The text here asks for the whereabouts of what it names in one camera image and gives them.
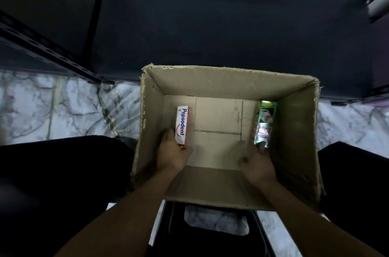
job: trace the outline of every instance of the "white and red box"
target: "white and red box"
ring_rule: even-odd
[[[177,107],[177,118],[175,121],[175,140],[182,149],[186,148],[188,125],[189,107],[187,105]]]

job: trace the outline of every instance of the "floor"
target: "floor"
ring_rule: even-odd
[[[82,79],[0,72],[0,145],[83,135],[139,136],[140,88],[136,83],[95,86]],[[317,145],[343,141],[389,158],[387,109],[332,107],[319,102]],[[159,210],[162,213],[163,203]],[[258,211],[277,257],[301,256],[276,212]],[[150,243],[153,242],[156,219]],[[242,220],[212,211],[188,211],[193,226],[235,234]]]

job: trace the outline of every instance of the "open cardboard box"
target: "open cardboard box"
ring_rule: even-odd
[[[278,102],[270,152],[277,178],[317,208],[323,191],[315,119],[319,82],[303,75],[237,68],[143,68],[140,136],[131,177],[136,186],[154,158],[159,133],[174,127],[177,106],[190,107],[188,145],[194,152],[166,199],[202,205],[272,210],[245,180],[237,161],[247,154],[259,100]]]

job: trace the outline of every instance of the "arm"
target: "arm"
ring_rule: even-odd
[[[169,130],[158,148],[157,172],[76,234],[55,257],[144,256],[158,208],[192,148],[181,150]]]
[[[321,217],[300,202],[278,181],[274,166],[264,146],[251,158],[242,159],[239,167],[275,208],[304,257],[382,256],[372,247]]]

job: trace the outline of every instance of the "shiny green packet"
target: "shiny green packet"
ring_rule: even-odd
[[[270,102],[267,100],[262,100],[258,102],[258,122],[255,130],[254,144],[265,142],[265,147],[269,147],[276,109],[276,102]]]

